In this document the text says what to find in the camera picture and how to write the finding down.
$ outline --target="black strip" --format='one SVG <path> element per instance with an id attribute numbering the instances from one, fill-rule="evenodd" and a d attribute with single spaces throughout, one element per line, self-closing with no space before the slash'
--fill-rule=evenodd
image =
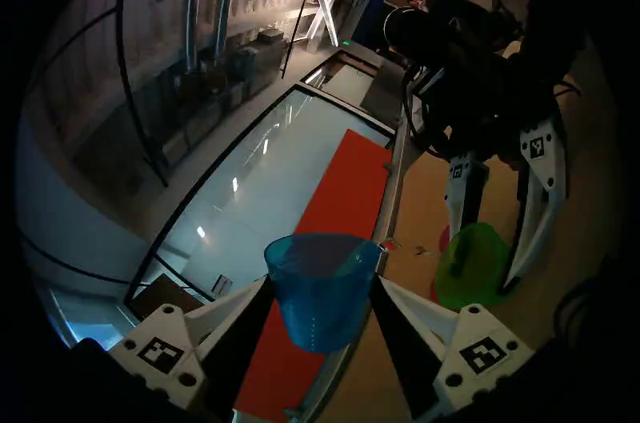
<path id="1" fill-rule="evenodd" d="M 124 304 L 126 307 L 133 312 L 130 307 L 131 300 L 133 300 L 135 289 L 138 286 L 137 282 L 142 281 L 142 277 L 145 275 L 146 270 L 149 268 L 151 264 L 151 260 L 155 257 L 155 254 L 160 249 L 162 243 L 166 240 L 166 236 L 169 234 L 171 229 L 174 227 L 175 222 L 180 218 L 185 208 L 191 203 L 191 200 L 194 199 L 195 195 L 200 191 L 202 186 L 206 183 L 206 181 L 210 178 L 211 174 L 225 161 L 225 158 L 229 156 L 229 154 L 235 149 L 236 146 L 240 144 L 240 142 L 249 134 L 251 130 L 253 130 L 262 119 L 272 111 L 278 103 L 287 98 L 293 91 L 300 91 L 301 88 L 297 86 L 292 86 L 289 88 L 284 94 L 277 98 L 275 102 L 269 105 L 255 120 L 253 120 L 238 136 L 231 142 L 229 146 L 211 163 L 211 166 L 202 174 L 202 176 L 195 182 L 195 184 L 191 187 L 191 190 L 187 192 L 184 198 L 180 201 L 174 212 L 171 214 L 169 219 L 166 221 L 165 225 L 162 227 L 158 236 L 155 238 L 154 242 L 151 244 L 149 251 L 146 253 L 146 256 L 142 260 L 142 264 L 140 268 L 138 268 L 138 272 L 134 276 L 134 280 L 131 283 L 131 286 L 126 292 Z"/>
<path id="2" fill-rule="evenodd" d="M 286 66 L 289 65 L 289 57 L 291 56 L 291 51 L 294 48 L 295 35 L 298 32 L 298 26 L 300 25 L 300 18 L 302 18 L 302 11 L 305 8 L 305 2 L 306 0 L 302 0 L 302 4 L 300 5 L 300 12 L 298 13 L 298 18 L 295 21 L 294 32 L 291 34 L 291 42 L 289 43 L 289 48 L 286 50 L 285 64 L 282 67 L 282 80 L 285 79 Z"/>
<path id="3" fill-rule="evenodd" d="M 417 420 L 438 403 L 434 379 L 442 363 L 391 300 L 381 278 L 374 275 L 369 293 L 371 306 L 400 380 L 411 420 Z"/>
<path id="4" fill-rule="evenodd" d="M 140 119 L 140 115 L 135 108 L 134 103 L 134 94 L 131 90 L 131 84 L 129 82 L 129 73 L 126 70 L 126 59 L 125 59 L 125 47 L 124 47 L 124 8 L 125 8 L 125 0 L 116 0 L 115 4 L 115 46 L 118 54 L 118 67 L 120 69 L 120 78 L 122 79 L 122 88 L 125 90 L 126 104 L 129 107 L 129 111 L 131 113 L 131 120 L 134 123 L 134 128 L 136 134 L 138 135 L 138 139 L 142 144 L 142 148 L 145 150 L 145 153 L 149 157 L 151 169 L 154 171 L 155 175 L 158 177 L 160 182 L 166 187 L 169 186 L 169 183 L 165 179 L 162 171 L 158 167 L 158 163 L 154 158 L 154 153 L 149 146 L 149 142 L 146 139 L 144 126 L 142 125 L 142 120 Z"/>
<path id="5" fill-rule="evenodd" d="M 201 289 L 199 289 L 196 285 L 194 285 L 193 283 L 191 283 L 189 280 L 187 280 L 186 278 L 184 278 L 180 273 L 178 273 L 176 270 L 174 270 L 173 268 L 171 268 L 171 265 L 169 265 L 169 263 L 167 263 L 166 261 L 164 261 L 161 257 L 159 257 L 157 254 L 155 255 L 155 259 L 158 260 L 158 262 L 160 263 L 160 265 L 164 266 L 166 269 L 168 269 L 178 280 L 180 280 L 182 283 L 184 283 L 185 285 L 188 285 L 194 292 L 196 292 L 198 295 L 200 295 L 201 297 L 203 297 L 205 300 L 210 301 L 210 302 L 214 302 L 214 299 L 212 297 L 210 297 L 209 295 L 207 295 L 205 292 L 203 292 Z"/>
<path id="6" fill-rule="evenodd" d="M 51 261 L 55 265 L 61 266 L 64 269 L 68 269 L 69 271 L 72 271 L 74 273 L 79 273 L 79 274 L 81 274 L 81 275 L 83 275 L 85 277 L 95 278 L 96 280 L 108 281 L 109 283 L 115 283 L 116 285 L 131 285 L 131 283 L 132 283 L 132 281 L 121 280 L 120 278 L 106 277 L 104 275 L 93 273 L 93 272 L 87 271 L 85 269 L 78 268 L 77 266 L 70 265 L 69 263 L 65 263 L 64 261 L 57 259 L 54 255 L 52 255 L 50 253 L 47 253 L 44 249 L 40 248 L 38 245 L 33 243 L 31 241 L 31 239 L 29 237 L 27 237 L 24 233 L 20 232 L 20 236 L 22 237 L 22 239 L 25 241 L 25 243 L 33 251 L 38 253 L 41 257 L 46 258 L 47 260 Z M 150 283 L 138 283 L 138 286 L 149 286 L 149 285 L 151 285 L 151 284 Z M 198 291 L 198 289 L 196 289 L 193 286 L 181 286 L 180 288 L 182 288 L 182 289 L 192 289 L 193 291 L 196 291 L 196 292 Z"/>
<path id="7" fill-rule="evenodd" d="M 31 82 L 31 85 L 29 85 L 29 89 L 26 92 L 29 93 L 31 90 L 33 90 L 35 88 L 35 86 L 40 82 L 40 80 L 42 79 L 42 77 L 44 76 L 46 71 L 51 67 L 51 65 L 58 58 L 60 58 L 60 56 L 66 51 L 66 49 L 71 46 L 71 43 L 75 42 L 78 38 L 83 36 L 84 33 L 86 33 L 90 28 L 92 28 L 93 26 L 97 25 L 102 20 L 104 20 L 106 17 L 108 17 L 109 15 L 114 14 L 114 13 L 115 13 L 115 6 L 113 8 L 109 8 L 107 11 L 101 13 L 96 18 L 94 18 L 93 20 L 91 20 L 87 24 L 85 24 L 80 30 L 78 30 L 73 35 L 71 35 L 71 37 L 66 42 L 64 42 L 60 46 L 60 48 L 58 48 L 58 50 L 56 50 L 56 52 L 53 55 L 51 55 L 51 57 L 49 57 L 45 61 L 45 63 L 42 65 L 42 67 L 38 71 L 37 76 Z"/>
<path id="8" fill-rule="evenodd" d="M 274 286 L 267 276 L 240 316 L 200 362 L 202 371 L 209 378 L 204 404 L 220 421 L 231 419 L 231 410 L 262 335 L 273 300 Z"/>

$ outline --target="small red object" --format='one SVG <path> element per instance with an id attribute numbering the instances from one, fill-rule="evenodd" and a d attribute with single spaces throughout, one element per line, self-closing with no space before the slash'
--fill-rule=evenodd
<path id="1" fill-rule="evenodd" d="M 440 253 L 446 250 L 446 247 L 449 246 L 449 225 L 445 226 L 445 229 L 442 231 L 440 235 L 440 242 L 438 243 L 438 248 L 440 249 Z"/>

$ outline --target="wall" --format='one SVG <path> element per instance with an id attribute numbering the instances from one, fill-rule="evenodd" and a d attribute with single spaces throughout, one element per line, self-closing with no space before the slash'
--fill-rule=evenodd
<path id="1" fill-rule="evenodd" d="M 94 273 L 130 281 L 148 245 L 80 198 L 60 178 L 22 118 L 15 163 L 17 223 L 36 245 L 60 260 Z M 125 285 L 99 281 L 60 268 L 25 248 L 38 275 L 67 288 L 121 297 Z"/>

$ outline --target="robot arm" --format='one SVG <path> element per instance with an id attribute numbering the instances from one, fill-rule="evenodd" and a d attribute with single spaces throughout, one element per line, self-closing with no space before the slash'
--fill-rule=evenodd
<path id="1" fill-rule="evenodd" d="M 267 276 L 189 313 L 163 305 L 109 353 L 141 391 L 208 421 L 229 421 L 273 300 Z M 469 405 L 532 355 L 480 305 L 455 313 L 377 274 L 370 301 L 416 421 Z"/>
<path id="2" fill-rule="evenodd" d="M 523 130 L 520 148 L 526 167 L 518 175 L 520 216 L 502 283 L 503 293 L 513 288 L 535 261 L 567 194 L 564 141 L 551 118 Z M 478 220 L 488 177 L 489 169 L 474 159 L 473 152 L 451 159 L 445 194 L 450 239 L 465 225 Z"/>

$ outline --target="cable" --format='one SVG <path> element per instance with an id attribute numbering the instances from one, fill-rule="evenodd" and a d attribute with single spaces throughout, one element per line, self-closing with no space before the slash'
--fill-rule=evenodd
<path id="1" fill-rule="evenodd" d="M 414 79 L 416 73 L 420 70 L 420 66 L 419 65 L 412 65 L 409 67 L 409 69 L 405 72 L 404 77 L 402 77 L 402 83 L 401 83 L 401 95 L 402 95 L 402 108 L 405 110 L 405 115 L 406 115 L 406 120 L 409 123 L 409 128 L 411 133 L 414 135 L 414 140 L 415 142 L 421 147 L 422 150 L 426 151 L 429 155 L 436 157 L 436 158 L 440 158 L 441 160 L 445 160 L 446 162 L 448 162 L 449 160 L 447 158 L 445 158 L 444 156 L 442 156 L 441 154 L 433 151 L 430 146 L 424 146 L 421 143 L 421 137 L 418 134 L 418 131 L 415 128 L 414 125 L 414 119 L 411 117 L 411 110 L 409 108 L 409 95 L 406 92 L 406 87 L 409 85 L 409 83 Z"/>
<path id="2" fill-rule="evenodd" d="M 294 25 L 294 31 L 291 34 L 291 42 L 289 43 L 289 48 L 286 51 L 286 57 L 285 57 L 285 63 L 282 66 L 281 70 L 282 71 L 282 80 L 284 80 L 285 77 L 285 72 L 286 72 L 286 66 L 289 65 L 289 58 L 291 56 L 291 51 L 294 49 L 294 42 L 295 42 L 295 35 L 298 32 L 298 25 L 300 25 L 300 18 L 302 18 L 302 11 L 305 8 L 305 2 L 306 0 L 302 0 L 302 4 L 300 5 L 300 12 L 298 13 L 298 18 L 295 21 L 295 25 Z"/>
<path id="3" fill-rule="evenodd" d="M 126 105 L 129 107 L 129 113 L 131 114 L 131 121 L 134 123 L 135 132 L 138 135 L 138 139 L 140 140 L 140 144 L 146 153 L 146 156 L 149 158 L 151 163 L 151 169 L 154 171 L 158 180 L 162 183 L 165 188 L 169 187 L 169 182 L 166 180 L 162 171 L 158 167 L 158 163 L 156 161 L 156 157 L 151 149 L 149 144 L 149 140 L 145 135 L 144 125 L 142 124 L 142 120 L 140 118 L 140 114 L 136 109 L 134 102 L 134 93 L 131 89 L 131 83 L 129 81 L 129 73 L 126 69 L 126 59 L 125 59 L 125 47 L 124 47 L 124 8 L 125 8 L 125 0 L 116 0 L 115 4 L 115 47 L 116 54 L 118 56 L 118 68 L 120 69 L 120 78 L 122 80 L 122 89 L 125 92 Z"/>
<path id="4" fill-rule="evenodd" d="M 578 315 L 590 304 L 590 294 L 593 293 L 596 283 L 596 277 L 588 278 L 585 281 L 582 281 L 569 292 L 567 292 L 556 306 L 553 320 L 555 336 L 561 341 L 564 341 L 566 345 L 569 345 L 569 333 L 571 326 L 573 325 Z M 572 302 L 578 300 L 579 298 L 584 299 L 575 306 L 573 311 L 569 314 L 569 317 L 566 319 L 566 324 L 563 326 L 562 315 L 565 309 L 567 309 Z"/>
<path id="5" fill-rule="evenodd" d="M 563 95 L 565 93 L 569 93 L 570 91 L 575 92 L 579 97 L 582 96 L 582 91 L 580 91 L 580 89 L 576 85 L 569 83 L 567 80 L 562 80 L 561 82 L 558 82 L 557 85 L 565 86 L 566 90 L 558 91 L 556 94 L 554 94 L 554 98 L 559 97 L 560 95 Z"/>

